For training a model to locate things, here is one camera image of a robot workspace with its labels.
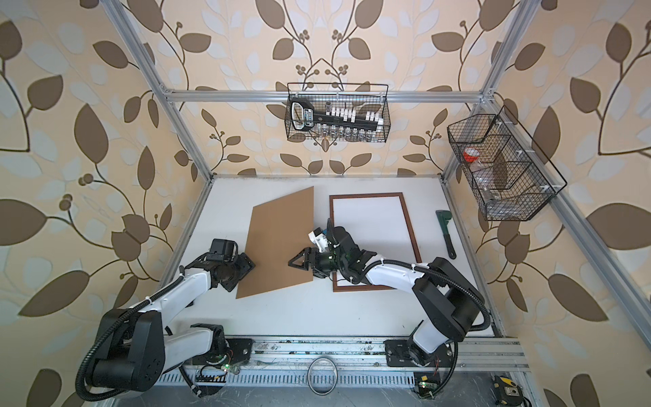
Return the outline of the brown cardboard backing board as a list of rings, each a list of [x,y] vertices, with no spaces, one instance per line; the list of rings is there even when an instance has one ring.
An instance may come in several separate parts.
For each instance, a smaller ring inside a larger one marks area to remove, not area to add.
[[[236,298],[313,281],[311,271],[292,268],[288,263],[310,246],[314,208],[313,188],[254,206],[245,253],[255,267],[237,284]]]

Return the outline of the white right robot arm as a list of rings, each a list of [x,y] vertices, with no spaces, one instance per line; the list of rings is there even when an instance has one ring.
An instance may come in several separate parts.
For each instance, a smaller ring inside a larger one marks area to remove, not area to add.
[[[406,341],[417,366],[428,366],[446,344],[463,342],[469,332],[491,327],[491,313],[475,286],[442,257],[409,263],[361,249],[343,227],[327,223],[309,234],[312,245],[288,261],[288,266],[324,279],[339,273],[353,285],[386,286],[412,293],[427,315]]]

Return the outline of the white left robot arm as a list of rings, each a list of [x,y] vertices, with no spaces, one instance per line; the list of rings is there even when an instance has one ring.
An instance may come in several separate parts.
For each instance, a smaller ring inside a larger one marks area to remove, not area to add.
[[[216,238],[208,252],[180,266],[175,278],[159,291],[130,308],[108,311],[76,373],[77,396],[98,402],[130,392],[144,393],[174,369],[200,396],[201,390],[185,368],[193,360],[236,374],[250,360],[252,340],[229,340],[224,327],[202,322],[174,333],[171,322],[212,288],[232,292],[254,267],[236,242]]]

